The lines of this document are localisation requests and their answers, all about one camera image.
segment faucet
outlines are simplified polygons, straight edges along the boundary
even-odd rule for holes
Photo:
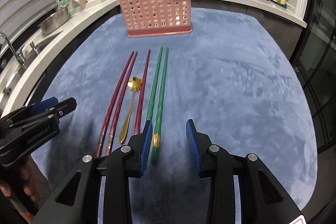
[[[13,53],[13,55],[15,56],[16,60],[19,62],[19,64],[21,66],[23,66],[23,64],[25,63],[26,59],[23,56],[22,53],[22,47],[18,50],[18,52],[16,52],[16,50],[14,49],[13,45],[11,44],[10,40],[8,39],[7,35],[4,32],[0,31],[0,36],[2,36],[5,41],[8,44],[8,47],[10,48],[11,52]]]

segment glass door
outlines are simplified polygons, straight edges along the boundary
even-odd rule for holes
[[[318,153],[336,144],[336,0],[315,0],[310,34],[294,69],[315,126]]]

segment red chopstick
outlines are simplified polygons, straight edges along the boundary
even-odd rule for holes
[[[137,134],[140,133],[143,97],[145,95],[145,86],[146,86],[146,78],[147,78],[147,71],[148,71],[148,64],[149,64],[150,55],[151,55],[151,50],[148,50],[147,59],[146,59],[146,63],[145,63],[145,68],[143,70],[143,75],[142,75],[142,84],[141,84],[141,88],[140,88],[138,108],[136,110],[136,118],[135,118],[135,126],[134,126],[133,135],[137,135]]]
[[[120,76],[119,81],[117,83],[117,86],[115,87],[115,90],[114,90],[114,93],[113,93],[113,96],[112,96],[109,108],[107,109],[107,113],[106,113],[106,116],[105,116],[105,119],[104,119],[103,127],[101,128],[101,131],[100,131],[97,148],[96,148],[96,151],[94,153],[94,156],[96,158],[101,156],[102,144],[104,143],[104,139],[105,139],[106,132],[107,132],[107,127],[109,126],[112,110],[113,110],[114,104],[116,103],[116,99],[117,99],[117,96],[118,96],[118,93],[119,93],[119,90],[120,90],[120,87],[121,87],[121,83],[122,83],[122,81],[123,81],[123,79],[125,77],[128,65],[131,62],[133,54],[134,54],[134,52],[131,53],[131,55],[129,56],[129,58],[127,60],[127,63],[125,65],[125,67],[124,67],[124,70],[121,73],[121,76]]]
[[[135,52],[135,55],[133,57],[131,66],[129,67],[127,75],[126,75],[124,85],[123,85],[123,87],[121,89],[121,92],[120,92],[119,100],[118,100],[117,106],[115,108],[115,112],[114,112],[114,116],[113,116],[113,120],[112,120],[112,124],[111,124],[111,128],[110,128],[109,139],[107,141],[107,145],[106,145],[106,149],[105,149],[105,156],[108,156],[111,152],[111,149],[112,149],[113,139],[114,139],[114,135],[115,135],[116,128],[117,128],[117,123],[118,123],[118,119],[119,119],[121,105],[122,105],[123,100],[124,100],[124,96],[125,96],[125,92],[126,92],[126,88],[127,88],[127,83],[128,83],[128,81],[131,77],[131,72],[132,72],[132,69],[133,69],[133,66],[134,66],[135,59],[137,58],[137,55],[138,55],[138,52]]]

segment pink plastic basket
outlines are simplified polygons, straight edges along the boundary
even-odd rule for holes
[[[129,37],[189,33],[191,0],[119,0]]]

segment gold spoon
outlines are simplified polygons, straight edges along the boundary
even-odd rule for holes
[[[124,125],[121,129],[120,135],[119,135],[119,143],[123,143],[126,139],[127,131],[128,131],[128,126],[129,126],[129,120],[131,118],[131,112],[133,108],[133,103],[135,99],[135,94],[140,90],[142,84],[142,80],[138,77],[133,77],[129,82],[128,82],[128,87],[131,92],[133,92],[132,99],[131,99],[131,104],[128,109],[128,113],[124,122]]]

